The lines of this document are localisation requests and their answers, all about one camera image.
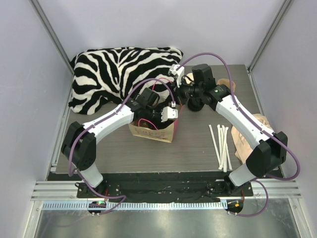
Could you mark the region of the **pink paper gift bag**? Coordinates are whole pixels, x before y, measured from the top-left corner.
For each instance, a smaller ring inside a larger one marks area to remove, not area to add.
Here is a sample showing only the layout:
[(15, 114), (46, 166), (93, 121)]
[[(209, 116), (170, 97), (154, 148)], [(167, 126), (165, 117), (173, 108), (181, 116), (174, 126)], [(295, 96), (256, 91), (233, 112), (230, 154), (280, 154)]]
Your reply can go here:
[(171, 143), (173, 141), (178, 119), (168, 120), (160, 124), (154, 124), (146, 119), (138, 118), (138, 110), (146, 107), (170, 106), (171, 102), (177, 104), (178, 116), (183, 104), (179, 104), (175, 93), (170, 88), (171, 82), (165, 83), (162, 78), (145, 79), (133, 87), (129, 93), (126, 105), (134, 112), (134, 118), (129, 124), (132, 135), (146, 139)]

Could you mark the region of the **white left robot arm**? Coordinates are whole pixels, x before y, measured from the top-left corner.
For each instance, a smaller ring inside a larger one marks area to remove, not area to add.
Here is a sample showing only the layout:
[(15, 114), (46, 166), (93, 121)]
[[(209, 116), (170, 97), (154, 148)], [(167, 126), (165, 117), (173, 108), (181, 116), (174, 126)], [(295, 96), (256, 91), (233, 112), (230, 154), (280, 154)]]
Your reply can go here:
[(104, 178), (95, 163), (97, 144), (106, 136), (130, 124), (136, 119), (147, 119), (155, 125), (163, 125), (168, 120), (168, 113), (174, 108), (169, 106), (154, 107), (158, 94), (146, 88), (136, 99), (127, 97), (109, 113), (80, 124), (73, 122), (64, 138), (61, 153), (68, 159), (69, 166), (75, 166), (79, 175), (89, 184), (88, 192), (95, 198), (102, 197), (106, 186)]

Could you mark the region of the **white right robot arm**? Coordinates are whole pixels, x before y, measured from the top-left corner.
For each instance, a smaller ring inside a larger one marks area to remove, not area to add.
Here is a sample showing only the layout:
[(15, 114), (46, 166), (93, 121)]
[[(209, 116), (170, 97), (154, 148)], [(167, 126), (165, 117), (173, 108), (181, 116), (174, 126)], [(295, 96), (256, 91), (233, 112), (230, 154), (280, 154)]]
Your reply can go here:
[(284, 132), (275, 133), (260, 123), (236, 97), (231, 96), (226, 85), (217, 85), (207, 64), (192, 67), (192, 73), (194, 80), (186, 84), (182, 81), (184, 67), (176, 64), (169, 70), (169, 75), (174, 78), (172, 88), (179, 100), (182, 103), (187, 102), (193, 111), (199, 111), (204, 105), (208, 105), (225, 117), (252, 148), (246, 162), (224, 178), (225, 193), (234, 196), (245, 183), (263, 177), (285, 162), (288, 138)]

